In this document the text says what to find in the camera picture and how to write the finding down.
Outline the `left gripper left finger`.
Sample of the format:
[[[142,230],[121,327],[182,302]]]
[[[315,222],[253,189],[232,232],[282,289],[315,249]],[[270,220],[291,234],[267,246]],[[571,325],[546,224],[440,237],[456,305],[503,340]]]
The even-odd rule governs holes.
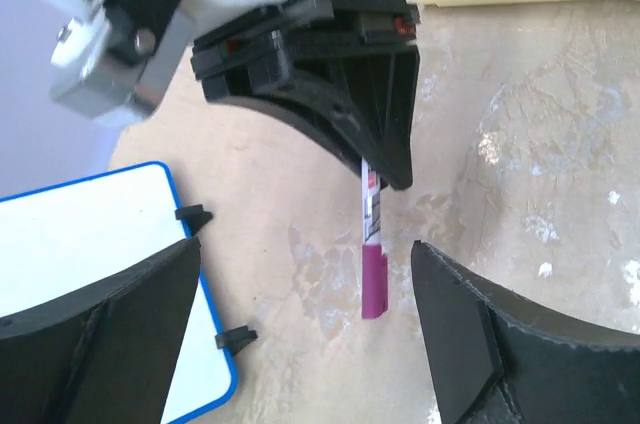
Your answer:
[[[2,422],[160,422],[200,264],[198,239],[183,239],[2,318]]]

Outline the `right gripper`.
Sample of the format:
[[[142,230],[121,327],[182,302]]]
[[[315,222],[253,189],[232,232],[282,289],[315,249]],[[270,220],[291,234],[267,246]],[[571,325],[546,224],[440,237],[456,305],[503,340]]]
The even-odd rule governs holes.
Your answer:
[[[418,22],[407,0],[262,4],[197,38],[191,67],[207,100],[274,118],[407,190],[418,48],[405,44]]]

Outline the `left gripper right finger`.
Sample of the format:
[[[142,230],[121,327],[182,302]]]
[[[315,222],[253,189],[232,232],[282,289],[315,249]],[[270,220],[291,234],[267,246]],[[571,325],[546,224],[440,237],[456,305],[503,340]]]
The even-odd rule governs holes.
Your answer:
[[[542,306],[421,241],[411,273],[442,422],[638,422],[638,335]]]

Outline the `blue framed whiteboard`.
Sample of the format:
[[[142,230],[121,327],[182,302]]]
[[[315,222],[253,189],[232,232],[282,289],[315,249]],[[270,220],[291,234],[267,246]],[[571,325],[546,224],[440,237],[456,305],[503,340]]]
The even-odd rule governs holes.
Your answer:
[[[159,161],[25,192],[1,201],[1,313],[45,303],[191,236],[169,167]],[[187,423],[226,404],[238,375],[218,348],[223,326],[202,279],[162,420]]]

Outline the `purple whiteboard marker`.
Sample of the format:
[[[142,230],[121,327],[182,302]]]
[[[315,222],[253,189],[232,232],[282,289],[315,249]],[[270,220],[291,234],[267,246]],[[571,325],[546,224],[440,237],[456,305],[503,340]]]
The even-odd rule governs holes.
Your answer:
[[[365,160],[361,164],[362,291],[361,316],[376,319],[388,309],[388,259],[381,243],[381,181]]]

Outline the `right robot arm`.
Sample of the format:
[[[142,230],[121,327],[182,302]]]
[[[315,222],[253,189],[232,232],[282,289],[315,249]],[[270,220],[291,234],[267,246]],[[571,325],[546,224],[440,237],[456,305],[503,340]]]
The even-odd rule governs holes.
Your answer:
[[[209,103],[245,107],[306,135],[353,172],[413,182],[419,12],[407,0],[261,4],[198,38],[191,67]]]

